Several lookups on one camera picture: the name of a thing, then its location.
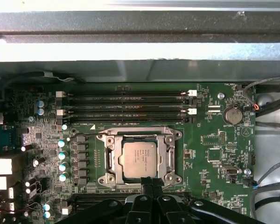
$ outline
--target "electrolytic capacitor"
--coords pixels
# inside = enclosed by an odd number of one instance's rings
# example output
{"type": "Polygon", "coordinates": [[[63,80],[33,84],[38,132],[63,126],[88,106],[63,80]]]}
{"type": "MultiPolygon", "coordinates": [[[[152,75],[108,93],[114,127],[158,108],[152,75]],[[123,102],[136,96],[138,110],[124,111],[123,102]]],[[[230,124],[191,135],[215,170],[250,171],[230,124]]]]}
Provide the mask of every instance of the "electrolytic capacitor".
{"type": "Polygon", "coordinates": [[[36,189],[36,184],[32,184],[30,187],[26,189],[26,193],[30,194],[32,191],[36,189]]]}
{"type": "Polygon", "coordinates": [[[31,149],[33,149],[34,148],[34,146],[33,145],[25,145],[25,146],[22,146],[21,147],[21,151],[22,152],[26,152],[26,151],[28,151],[28,150],[31,150],[31,149]]]}
{"type": "Polygon", "coordinates": [[[59,180],[60,180],[61,182],[64,182],[64,181],[66,181],[66,179],[67,179],[69,176],[70,176],[70,175],[69,175],[68,172],[63,172],[63,173],[59,176],[59,180]]]}
{"type": "Polygon", "coordinates": [[[38,110],[37,110],[37,114],[38,114],[38,115],[40,115],[40,116],[42,116],[42,115],[44,115],[44,114],[45,114],[45,110],[44,110],[44,109],[42,109],[42,108],[38,108],[38,110]]]}
{"type": "Polygon", "coordinates": [[[46,211],[46,212],[43,214],[43,216],[44,216],[45,218],[50,218],[50,217],[53,216],[53,215],[54,215],[54,212],[53,212],[52,209],[50,209],[49,211],[46,211]]]}
{"type": "Polygon", "coordinates": [[[62,148],[62,147],[65,146],[65,142],[62,141],[62,140],[59,140],[58,143],[57,143],[57,145],[58,145],[60,148],[62,148]]]}
{"type": "Polygon", "coordinates": [[[52,201],[47,201],[44,205],[43,205],[43,209],[45,211],[49,211],[50,209],[53,208],[53,202],[52,201]]]}
{"type": "Polygon", "coordinates": [[[45,162],[46,161],[46,159],[45,158],[40,158],[40,159],[34,159],[33,160],[33,166],[35,166],[35,167],[37,167],[38,165],[40,165],[41,163],[43,163],[43,162],[45,162]]]}
{"type": "Polygon", "coordinates": [[[32,184],[34,184],[36,182],[35,178],[32,178],[30,180],[28,180],[27,182],[25,182],[25,186],[26,187],[30,187],[32,184]]]}
{"type": "Polygon", "coordinates": [[[69,164],[67,162],[63,162],[59,165],[60,171],[65,171],[69,167],[69,164]]]}
{"type": "Polygon", "coordinates": [[[42,108],[45,106],[45,103],[42,100],[36,102],[37,107],[42,108]]]}
{"type": "Polygon", "coordinates": [[[59,154],[58,154],[58,159],[60,159],[60,160],[64,160],[66,157],[68,157],[69,156],[69,153],[68,152],[66,152],[66,151],[62,151],[62,152],[60,152],[59,154]]]}

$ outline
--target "black cable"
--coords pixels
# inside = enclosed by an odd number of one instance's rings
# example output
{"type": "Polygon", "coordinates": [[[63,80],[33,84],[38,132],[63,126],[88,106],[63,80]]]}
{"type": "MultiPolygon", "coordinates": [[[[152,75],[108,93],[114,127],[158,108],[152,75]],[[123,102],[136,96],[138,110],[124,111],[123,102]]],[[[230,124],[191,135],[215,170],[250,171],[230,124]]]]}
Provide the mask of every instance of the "black cable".
{"type": "Polygon", "coordinates": [[[257,219],[256,210],[255,210],[255,196],[259,193],[273,191],[273,190],[280,190],[280,182],[268,184],[266,186],[259,187],[251,191],[249,204],[250,204],[250,211],[251,211],[252,218],[257,219]]]}
{"type": "Polygon", "coordinates": [[[269,103],[267,105],[262,106],[262,110],[259,111],[258,113],[256,113],[256,117],[260,117],[260,116],[272,113],[272,112],[274,112],[276,110],[279,110],[279,109],[280,109],[280,99],[278,99],[278,100],[276,100],[272,103],[269,103]]]}
{"type": "Polygon", "coordinates": [[[243,96],[254,106],[256,105],[254,103],[254,101],[248,96],[248,89],[250,89],[251,87],[258,85],[258,84],[262,84],[262,83],[266,83],[266,82],[270,82],[270,81],[274,81],[274,80],[278,80],[280,79],[280,76],[276,76],[276,77],[271,77],[271,78],[265,78],[253,83],[250,83],[249,85],[247,85],[244,89],[243,89],[243,96]]]}
{"type": "Polygon", "coordinates": [[[259,127],[280,128],[280,123],[267,123],[267,122],[256,121],[255,125],[259,127]]]}
{"type": "Polygon", "coordinates": [[[265,174],[263,174],[259,180],[257,181],[257,184],[261,184],[261,182],[267,177],[269,176],[273,171],[275,171],[276,169],[280,168],[280,162],[278,162],[277,164],[273,165],[271,168],[269,168],[268,171],[265,172],[265,174]]]}
{"type": "Polygon", "coordinates": [[[266,204],[270,204],[270,203],[274,203],[274,202],[280,202],[280,196],[279,197],[268,197],[268,198],[260,200],[259,202],[257,202],[255,204],[255,210],[261,208],[262,206],[264,206],[266,204]]]}

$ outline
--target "screw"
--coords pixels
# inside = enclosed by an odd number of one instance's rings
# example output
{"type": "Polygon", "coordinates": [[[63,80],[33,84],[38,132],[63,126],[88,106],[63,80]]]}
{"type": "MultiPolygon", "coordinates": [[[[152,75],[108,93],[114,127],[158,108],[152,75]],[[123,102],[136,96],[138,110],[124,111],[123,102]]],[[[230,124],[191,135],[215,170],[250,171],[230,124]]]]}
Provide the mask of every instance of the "screw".
{"type": "Polygon", "coordinates": [[[165,202],[170,201],[170,197],[168,197],[168,196],[164,196],[162,199],[163,199],[165,202]]]}
{"type": "Polygon", "coordinates": [[[146,201],[147,200],[147,197],[143,196],[140,198],[140,201],[146,201]]]}
{"type": "Polygon", "coordinates": [[[220,92],[218,93],[218,99],[224,99],[225,98],[225,94],[220,92]]]}
{"type": "Polygon", "coordinates": [[[194,204],[196,206],[203,206],[203,202],[201,202],[201,201],[195,201],[194,204]]]}
{"type": "Polygon", "coordinates": [[[169,136],[165,139],[165,141],[166,141],[166,143],[171,143],[171,142],[173,142],[173,138],[171,136],[169,136]]]}
{"type": "Polygon", "coordinates": [[[251,175],[252,171],[250,169],[245,169],[244,174],[251,175]]]}
{"type": "Polygon", "coordinates": [[[107,141],[108,141],[109,144],[113,144],[114,143],[114,139],[113,138],[108,138],[107,141]]]}
{"type": "Polygon", "coordinates": [[[168,174],[167,176],[166,176],[166,180],[169,180],[169,181],[171,181],[172,180],[172,175],[170,175],[170,174],[168,174]]]}
{"type": "Polygon", "coordinates": [[[28,121],[29,122],[33,122],[34,121],[34,117],[32,117],[32,116],[28,117],[28,121]]]}
{"type": "Polygon", "coordinates": [[[117,202],[111,202],[111,203],[109,204],[110,207],[114,207],[114,206],[116,206],[116,205],[118,205],[117,202]]]}

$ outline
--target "chip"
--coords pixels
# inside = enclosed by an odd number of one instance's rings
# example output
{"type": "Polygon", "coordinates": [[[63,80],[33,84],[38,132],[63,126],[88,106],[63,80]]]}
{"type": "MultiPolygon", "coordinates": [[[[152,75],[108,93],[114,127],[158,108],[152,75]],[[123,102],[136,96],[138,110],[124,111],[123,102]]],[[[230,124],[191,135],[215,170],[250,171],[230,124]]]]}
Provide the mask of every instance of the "chip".
{"type": "Polygon", "coordinates": [[[87,167],[87,161],[79,161],[78,162],[79,168],[86,168],[87,167]]]}
{"type": "Polygon", "coordinates": [[[52,150],[49,151],[49,154],[50,155],[56,155],[56,151],[54,149],[52,149],[52,150]]]}
{"type": "Polygon", "coordinates": [[[86,159],[86,153],[78,153],[78,159],[85,160],[86,159]]]}
{"type": "Polygon", "coordinates": [[[42,133],[36,133],[35,138],[36,139],[41,139],[42,138],[42,133]]]}
{"type": "Polygon", "coordinates": [[[79,169],[78,175],[79,176],[87,176],[88,170],[87,169],[79,169]]]}
{"type": "Polygon", "coordinates": [[[209,197],[211,198],[211,200],[214,200],[214,199],[217,198],[217,193],[216,192],[210,192],[209,195],[210,195],[209,197]]]}
{"type": "Polygon", "coordinates": [[[231,210],[236,211],[237,213],[242,213],[241,208],[231,208],[231,210]]]}
{"type": "Polygon", "coordinates": [[[55,198],[54,199],[54,203],[55,204],[60,204],[61,203],[61,199],[60,198],[55,198]]]}
{"type": "Polygon", "coordinates": [[[78,145],[78,150],[79,151],[85,151],[86,150],[86,145],[85,144],[78,145]]]}
{"type": "Polygon", "coordinates": [[[157,146],[154,142],[126,142],[123,145],[123,173],[125,178],[157,175],[157,146]]]}
{"type": "Polygon", "coordinates": [[[60,186],[60,187],[55,187],[55,191],[57,192],[57,193],[60,193],[61,191],[62,191],[62,187],[60,186]]]}

